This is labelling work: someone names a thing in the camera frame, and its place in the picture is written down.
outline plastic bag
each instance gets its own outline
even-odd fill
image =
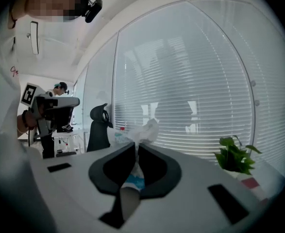
[[[128,176],[125,183],[122,187],[131,187],[138,191],[145,187],[144,184],[144,175],[139,166],[139,155],[138,149],[140,143],[151,143],[157,139],[158,136],[158,124],[155,119],[151,119],[148,123],[142,127],[137,127],[128,132],[125,136],[127,139],[131,139],[135,143],[135,153],[136,153],[136,162],[134,167]]]
[[[115,146],[117,143],[132,142],[132,140],[127,137],[125,132],[116,129],[111,129],[108,127],[107,133],[108,133],[109,143],[112,147]]]

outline glass wall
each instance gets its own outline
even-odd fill
[[[231,42],[188,2],[156,10],[119,32],[114,125],[155,118],[161,147],[214,161],[219,139],[253,135],[249,80]]]
[[[80,99],[80,105],[75,107],[73,110],[75,129],[83,128],[83,97],[84,97],[84,85],[85,85],[86,73],[87,73],[87,67],[84,68],[77,82],[74,85],[75,89],[73,96]]]
[[[255,106],[253,174],[265,190],[285,181],[285,41],[254,6],[230,0],[192,0],[228,35],[253,82]]]
[[[83,101],[83,128],[90,130],[90,111],[99,105],[111,114],[112,82],[117,35],[112,37],[90,60],[85,80]]]

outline black pants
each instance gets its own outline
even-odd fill
[[[54,140],[51,134],[41,137],[41,144],[43,147],[43,159],[54,158]]]

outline window blinds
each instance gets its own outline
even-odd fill
[[[114,127],[155,118],[155,145],[215,160],[219,138],[249,143],[249,80],[231,42],[188,2],[158,9],[119,32]]]
[[[228,35],[249,77],[255,107],[254,145],[263,154],[251,154],[261,175],[262,162],[285,176],[285,41],[271,22],[251,4],[231,0],[192,0]]]

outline chair headrest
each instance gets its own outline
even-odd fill
[[[93,108],[90,111],[90,118],[96,122],[109,122],[109,115],[104,110],[105,106],[107,106],[107,103]]]

